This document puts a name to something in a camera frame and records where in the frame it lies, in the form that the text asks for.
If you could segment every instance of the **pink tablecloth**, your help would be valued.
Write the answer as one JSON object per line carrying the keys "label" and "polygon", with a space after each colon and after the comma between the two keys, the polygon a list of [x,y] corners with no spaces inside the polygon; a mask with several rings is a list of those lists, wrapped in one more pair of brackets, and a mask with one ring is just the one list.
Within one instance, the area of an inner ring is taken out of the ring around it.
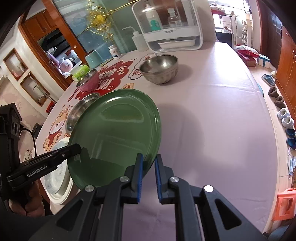
{"label": "pink tablecloth", "polygon": [[[172,81],[155,85],[145,80],[138,67],[155,54],[133,51],[100,70],[97,92],[134,88],[148,94],[161,117],[159,154],[164,164],[191,185],[214,186],[263,231],[275,195],[277,152],[271,118],[254,78],[224,43],[171,54],[179,58]],[[65,91],[38,136],[38,155],[67,135],[67,114],[86,94],[75,83]],[[143,179],[141,203],[125,205],[122,238],[175,240],[174,208],[159,204],[154,168]]]}

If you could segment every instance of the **red box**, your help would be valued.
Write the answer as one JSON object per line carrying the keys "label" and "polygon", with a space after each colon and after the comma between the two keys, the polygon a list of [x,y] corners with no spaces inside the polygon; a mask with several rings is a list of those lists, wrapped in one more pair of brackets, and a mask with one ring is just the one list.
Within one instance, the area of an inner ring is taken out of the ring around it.
{"label": "red box", "polygon": [[248,67],[256,67],[256,60],[253,57],[245,56],[240,52],[237,52],[237,54],[243,60],[243,62],[245,63],[246,66],[248,66]]}

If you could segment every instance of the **stainless steel bowl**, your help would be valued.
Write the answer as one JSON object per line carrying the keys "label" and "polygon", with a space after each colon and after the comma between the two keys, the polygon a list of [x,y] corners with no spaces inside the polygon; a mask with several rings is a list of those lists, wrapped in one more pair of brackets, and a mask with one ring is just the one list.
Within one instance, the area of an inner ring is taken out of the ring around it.
{"label": "stainless steel bowl", "polygon": [[84,84],[86,84],[91,78],[92,76],[97,73],[96,69],[93,69],[89,72],[87,72],[83,77],[81,77],[76,85],[77,88],[82,87]]}
{"label": "stainless steel bowl", "polygon": [[146,60],[140,66],[140,72],[146,80],[155,84],[164,84],[176,76],[178,68],[176,56],[163,54]]}
{"label": "stainless steel bowl", "polygon": [[98,93],[91,93],[85,96],[81,101],[79,101],[69,113],[66,120],[66,132],[71,133],[76,122],[82,113],[98,98],[100,95]]}

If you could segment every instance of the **green plate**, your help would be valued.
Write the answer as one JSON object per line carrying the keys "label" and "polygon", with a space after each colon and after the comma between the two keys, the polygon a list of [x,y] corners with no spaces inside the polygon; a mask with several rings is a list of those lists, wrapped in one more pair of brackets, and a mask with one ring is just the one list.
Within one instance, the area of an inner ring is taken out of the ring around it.
{"label": "green plate", "polygon": [[68,169],[78,188],[109,184],[144,155],[144,175],[160,145],[160,117],[149,96],[133,89],[103,95],[89,106],[74,126],[69,145],[81,154],[69,158]]}

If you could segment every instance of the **tiled floor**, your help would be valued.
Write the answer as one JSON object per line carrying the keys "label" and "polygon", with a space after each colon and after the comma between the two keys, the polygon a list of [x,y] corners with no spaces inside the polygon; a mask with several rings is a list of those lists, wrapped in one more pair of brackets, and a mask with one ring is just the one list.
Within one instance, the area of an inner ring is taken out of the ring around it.
{"label": "tiled floor", "polygon": [[272,221],[273,211],[276,205],[277,194],[279,192],[283,192],[285,189],[290,188],[292,183],[292,179],[289,179],[288,176],[288,168],[287,168],[287,145],[286,145],[286,133],[285,128],[282,126],[281,121],[277,118],[277,112],[280,110],[274,105],[275,98],[270,97],[267,93],[269,91],[270,86],[261,79],[263,74],[270,74],[272,71],[271,69],[264,68],[262,66],[257,65],[256,67],[249,67],[250,72],[252,73],[254,79],[257,83],[261,86],[264,99],[267,104],[273,128],[274,128],[274,135],[276,138],[276,147],[277,147],[277,155],[278,155],[278,175],[277,175],[277,184],[276,184],[276,193],[274,195],[274,203],[273,207],[267,221],[266,227],[264,232],[268,230],[275,230],[277,227],[280,226],[281,221]]}

